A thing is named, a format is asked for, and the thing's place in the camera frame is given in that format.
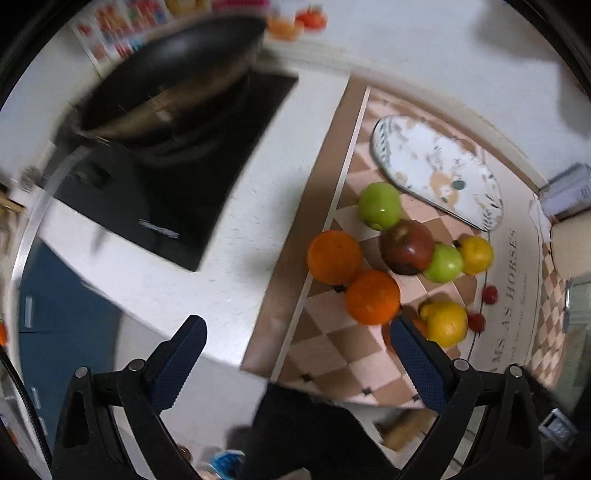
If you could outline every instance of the frying pan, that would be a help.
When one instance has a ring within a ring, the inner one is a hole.
[[[165,134],[186,115],[207,125],[212,102],[245,77],[265,29],[266,22],[259,17],[206,18],[149,43],[81,101],[66,123],[79,146],[47,180],[30,210],[17,246],[11,288],[20,284],[51,198],[92,147],[97,142],[142,143]],[[159,160],[166,162],[166,156]]]

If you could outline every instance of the pan handle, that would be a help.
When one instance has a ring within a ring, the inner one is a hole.
[[[29,220],[18,244],[17,255],[10,276],[12,288],[18,288],[21,283],[22,273],[25,270],[27,259],[31,253],[33,241],[35,240],[37,232],[41,227],[41,223],[45,218],[51,199],[74,167],[84,160],[90,151],[91,149],[89,147],[78,147],[70,153],[56,168],[55,172],[47,181],[45,188],[40,192],[39,197],[37,197],[37,201],[31,209]]]

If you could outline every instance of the yellow fruit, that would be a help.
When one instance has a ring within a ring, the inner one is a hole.
[[[464,273],[467,275],[484,272],[495,259],[492,245],[479,236],[461,239],[458,250],[464,260]]]
[[[427,303],[419,311],[427,322],[427,339],[441,348],[449,348],[466,338],[468,315],[466,309],[454,301]]]

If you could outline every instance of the cherry tomato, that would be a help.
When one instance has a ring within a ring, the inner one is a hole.
[[[499,291],[494,285],[488,285],[482,289],[482,301],[487,305],[494,305],[499,301]]]
[[[486,319],[482,313],[468,314],[468,328],[473,332],[483,332],[486,327]]]
[[[295,16],[296,22],[302,22],[307,30],[322,30],[326,28],[328,18],[322,10],[322,7],[310,6],[307,10],[298,12]]]

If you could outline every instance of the white wall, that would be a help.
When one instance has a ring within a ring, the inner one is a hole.
[[[23,169],[37,165],[68,102],[97,80],[94,65],[65,26],[29,65],[0,111],[0,177],[18,179]]]
[[[281,0],[281,12],[307,3]],[[329,17],[322,41],[456,98],[546,179],[576,161],[591,163],[591,102],[541,34],[503,0],[321,3]]]

